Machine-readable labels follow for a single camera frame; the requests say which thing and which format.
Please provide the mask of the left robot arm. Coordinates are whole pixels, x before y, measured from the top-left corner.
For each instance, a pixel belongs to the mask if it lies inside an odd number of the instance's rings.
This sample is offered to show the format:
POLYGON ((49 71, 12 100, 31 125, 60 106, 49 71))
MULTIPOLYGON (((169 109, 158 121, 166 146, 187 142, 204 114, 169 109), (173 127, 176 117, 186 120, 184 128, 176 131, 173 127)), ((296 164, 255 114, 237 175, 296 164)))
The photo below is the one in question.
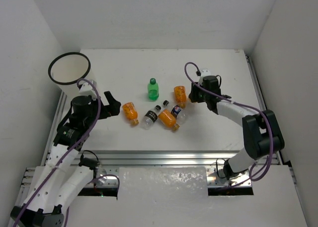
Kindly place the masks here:
POLYGON ((83 153, 82 146, 96 122, 119 115, 121 103, 110 91, 104 96, 107 105, 93 91, 71 100, 40 178, 23 204, 14 206, 10 213, 15 227, 65 227, 75 197, 87 184, 100 180, 96 176, 100 162, 84 156, 71 177, 64 178, 73 160, 83 153))

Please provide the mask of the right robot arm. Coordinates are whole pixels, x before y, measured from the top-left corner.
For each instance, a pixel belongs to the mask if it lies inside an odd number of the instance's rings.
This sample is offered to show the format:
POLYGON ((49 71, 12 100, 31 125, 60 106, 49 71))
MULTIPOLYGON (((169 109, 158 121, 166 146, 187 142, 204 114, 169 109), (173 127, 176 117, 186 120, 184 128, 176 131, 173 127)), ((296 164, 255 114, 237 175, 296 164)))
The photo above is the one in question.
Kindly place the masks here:
POLYGON ((226 117, 242 127, 243 148, 224 162, 222 178, 230 180, 249 169, 256 161, 267 156, 265 170, 271 165, 272 155, 285 147, 275 113, 232 101, 221 94, 219 79, 205 76, 191 84, 189 99, 192 103, 206 103, 217 115, 226 117))

